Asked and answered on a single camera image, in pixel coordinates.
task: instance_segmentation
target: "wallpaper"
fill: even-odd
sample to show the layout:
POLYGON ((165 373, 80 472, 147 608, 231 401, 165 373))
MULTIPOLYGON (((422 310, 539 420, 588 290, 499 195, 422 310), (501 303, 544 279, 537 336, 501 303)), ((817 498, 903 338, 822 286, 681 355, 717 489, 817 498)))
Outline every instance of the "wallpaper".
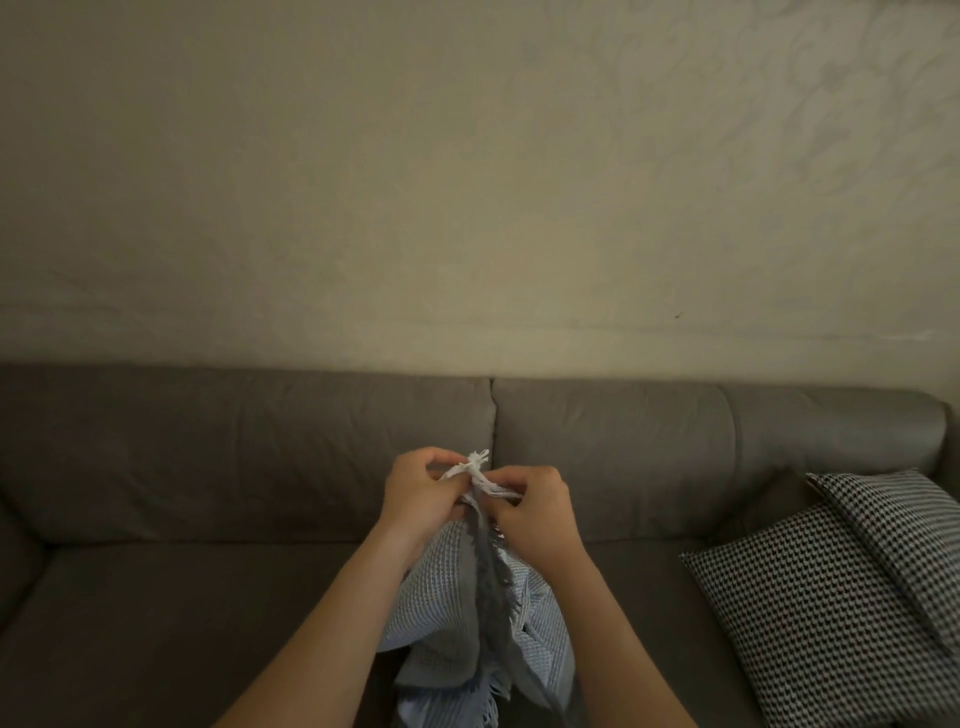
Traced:
POLYGON ((5 359, 960 402, 960 4, 13 0, 0 98, 5 359))

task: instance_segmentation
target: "person's right arm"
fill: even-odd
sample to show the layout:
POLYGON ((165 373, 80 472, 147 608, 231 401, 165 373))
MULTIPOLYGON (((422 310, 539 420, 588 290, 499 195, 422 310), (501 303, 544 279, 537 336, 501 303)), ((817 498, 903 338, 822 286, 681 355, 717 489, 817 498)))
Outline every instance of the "person's right arm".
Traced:
POLYGON ((516 506, 492 497, 484 497, 482 505, 511 551, 553 589, 573 645, 590 725, 696 728, 584 549, 569 490, 557 469, 510 466, 485 475, 524 494, 516 506))

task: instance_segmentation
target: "gray leather sofa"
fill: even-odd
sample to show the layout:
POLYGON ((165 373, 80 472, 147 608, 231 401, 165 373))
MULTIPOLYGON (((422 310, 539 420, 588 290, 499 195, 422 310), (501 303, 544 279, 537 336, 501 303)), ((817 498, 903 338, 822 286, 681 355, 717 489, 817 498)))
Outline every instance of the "gray leather sofa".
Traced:
MULTIPOLYGON (((0 723, 208 726, 374 523, 394 456, 432 444, 557 466, 694 718, 760 726, 678 554, 786 467, 917 467, 956 497, 957 432, 899 391, 0 367, 0 723)), ((389 725, 401 659, 378 657, 358 725, 389 725)))

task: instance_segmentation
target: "forearm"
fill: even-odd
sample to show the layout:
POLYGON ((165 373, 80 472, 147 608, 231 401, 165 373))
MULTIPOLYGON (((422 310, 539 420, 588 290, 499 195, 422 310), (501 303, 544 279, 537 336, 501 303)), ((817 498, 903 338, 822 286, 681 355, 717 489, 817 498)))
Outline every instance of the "forearm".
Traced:
POLYGON ((350 726, 410 555, 379 525, 216 728, 350 726))
POLYGON ((585 551, 550 578, 591 725, 695 728, 585 551))

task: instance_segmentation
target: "person's left arm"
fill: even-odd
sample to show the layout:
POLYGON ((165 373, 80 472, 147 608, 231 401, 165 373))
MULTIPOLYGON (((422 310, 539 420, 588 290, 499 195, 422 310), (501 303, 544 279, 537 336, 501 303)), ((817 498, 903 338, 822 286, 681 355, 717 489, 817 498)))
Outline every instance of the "person's left arm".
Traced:
POLYGON ((383 511, 320 603, 214 728, 350 726, 403 574, 449 519, 469 485, 462 473, 437 482, 431 462, 457 465, 456 452, 400 455, 387 478, 383 511))

